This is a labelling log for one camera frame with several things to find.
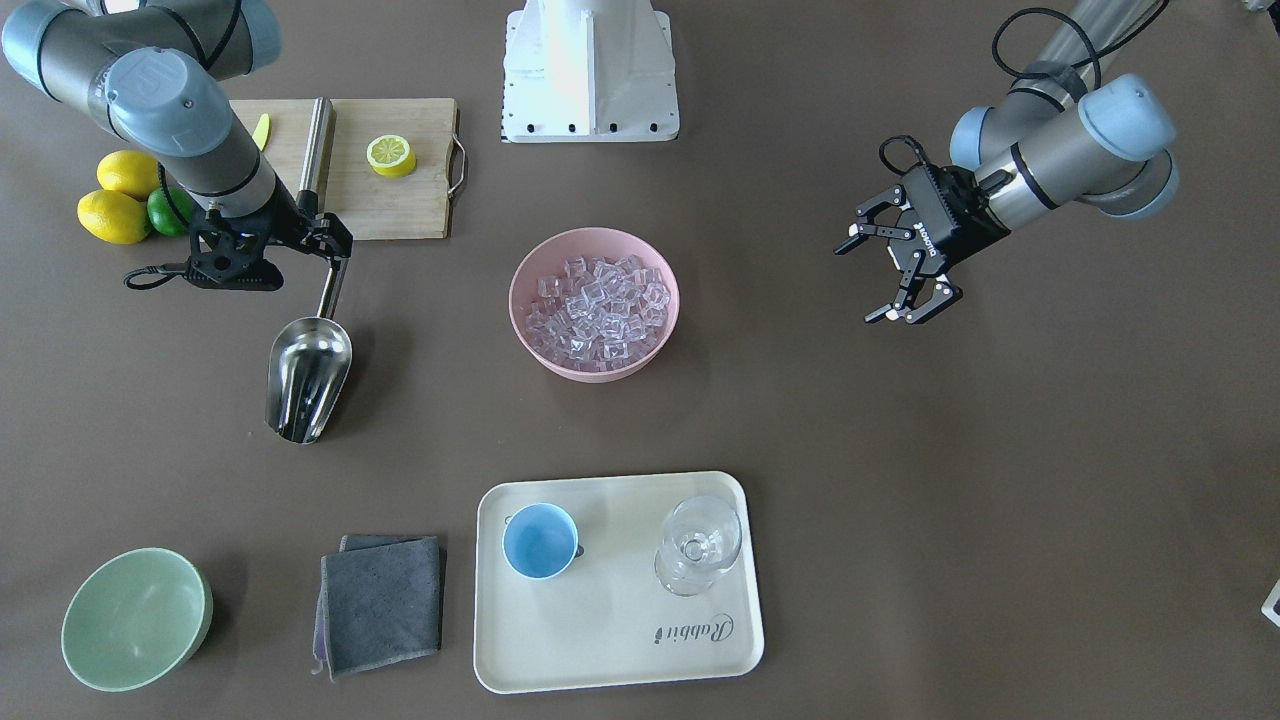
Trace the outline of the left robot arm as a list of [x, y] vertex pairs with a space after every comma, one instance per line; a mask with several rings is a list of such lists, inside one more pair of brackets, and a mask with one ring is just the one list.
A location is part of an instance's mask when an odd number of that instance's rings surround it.
[[883, 240], [900, 274], [896, 295], [867, 323], [929, 320], [960, 300], [948, 278], [957, 264], [1053, 209], [1083, 202], [1140, 219], [1170, 204], [1180, 182], [1170, 115], [1139, 76], [1103, 78], [1115, 53], [1166, 8], [1082, 1], [1048, 10], [1060, 29], [1021, 69], [996, 59], [1012, 83], [998, 106], [960, 118], [950, 164], [933, 163], [911, 136], [897, 137], [914, 163], [858, 206], [836, 249], [844, 255]]

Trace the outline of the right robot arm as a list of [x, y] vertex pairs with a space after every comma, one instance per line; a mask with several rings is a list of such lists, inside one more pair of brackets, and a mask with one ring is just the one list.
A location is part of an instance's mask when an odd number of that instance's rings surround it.
[[326, 287], [340, 283], [353, 238], [317, 193], [330, 104], [317, 105], [303, 183], [292, 192], [221, 87], [280, 56], [280, 24], [265, 1], [142, 1], [105, 15], [27, 1], [4, 23], [3, 51], [46, 96], [156, 158], [164, 179], [193, 199], [188, 259], [133, 272], [129, 288], [180, 277], [206, 290], [275, 291], [284, 281], [266, 259], [271, 246], [324, 258]]

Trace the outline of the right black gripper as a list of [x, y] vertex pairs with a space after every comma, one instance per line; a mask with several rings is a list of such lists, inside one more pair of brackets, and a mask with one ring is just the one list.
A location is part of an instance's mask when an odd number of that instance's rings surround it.
[[284, 279], [265, 258], [268, 247], [314, 251], [335, 261], [349, 259], [353, 243], [352, 233], [334, 213], [317, 214], [308, 224], [293, 196], [279, 184], [265, 206], [246, 217], [228, 218], [218, 208], [195, 210], [186, 279], [205, 290], [275, 291]]

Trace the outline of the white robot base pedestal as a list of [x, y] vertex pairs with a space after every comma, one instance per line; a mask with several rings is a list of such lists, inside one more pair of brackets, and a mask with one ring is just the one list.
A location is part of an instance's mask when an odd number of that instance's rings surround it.
[[508, 143], [678, 137], [671, 20], [649, 1], [527, 1], [507, 15], [503, 69]]

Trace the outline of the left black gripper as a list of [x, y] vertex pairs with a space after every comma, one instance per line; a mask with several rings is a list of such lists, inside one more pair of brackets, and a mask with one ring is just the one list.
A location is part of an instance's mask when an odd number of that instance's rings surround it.
[[856, 209], [847, 238], [835, 247], [845, 255], [867, 240], [893, 243], [893, 264], [902, 272], [918, 252], [919, 277], [893, 301], [865, 315], [867, 324], [922, 324], [963, 297], [942, 275], [948, 269], [1010, 234], [989, 209], [973, 172], [960, 167], [919, 164]]

